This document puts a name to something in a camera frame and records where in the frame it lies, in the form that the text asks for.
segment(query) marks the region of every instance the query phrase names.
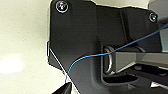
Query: screw head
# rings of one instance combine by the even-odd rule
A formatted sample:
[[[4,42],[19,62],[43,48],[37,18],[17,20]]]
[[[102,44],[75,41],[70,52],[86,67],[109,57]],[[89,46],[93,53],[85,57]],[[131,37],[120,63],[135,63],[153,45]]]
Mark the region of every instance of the screw head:
[[[138,70],[138,71],[142,70],[142,66],[139,66],[139,65],[135,66],[134,68],[135,70]]]
[[[58,1],[56,3],[56,9],[60,13],[65,13],[68,10],[68,4],[65,1]]]
[[[157,20],[157,14],[150,13],[149,19],[150,19],[151,22],[156,22],[156,20]]]

